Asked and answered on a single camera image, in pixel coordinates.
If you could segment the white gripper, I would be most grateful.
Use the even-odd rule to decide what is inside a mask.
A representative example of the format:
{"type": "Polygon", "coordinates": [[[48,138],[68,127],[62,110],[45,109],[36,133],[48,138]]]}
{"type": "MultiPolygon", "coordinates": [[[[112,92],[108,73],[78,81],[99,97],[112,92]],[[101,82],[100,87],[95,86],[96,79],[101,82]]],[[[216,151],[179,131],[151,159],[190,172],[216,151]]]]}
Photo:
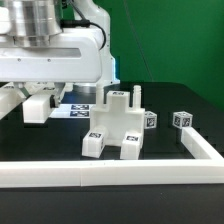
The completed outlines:
{"type": "MultiPolygon", "coordinates": [[[[0,81],[15,82],[22,98],[28,97],[20,82],[96,82],[102,76],[98,28],[69,28],[50,38],[50,45],[21,48],[11,37],[0,35],[0,81]]],[[[50,107],[58,108],[65,84],[55,83],[50,107]]]]}

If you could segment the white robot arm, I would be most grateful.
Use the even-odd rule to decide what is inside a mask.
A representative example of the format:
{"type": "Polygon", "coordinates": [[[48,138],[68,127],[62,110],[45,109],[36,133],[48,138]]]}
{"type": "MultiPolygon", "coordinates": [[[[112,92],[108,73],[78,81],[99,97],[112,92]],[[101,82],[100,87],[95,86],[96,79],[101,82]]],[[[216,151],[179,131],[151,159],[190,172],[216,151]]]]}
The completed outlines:
{"type": "Polygon", "coordinates": [[[0,0],[0,82],[116,83],[110,16],[93,0],[0,0]]]}

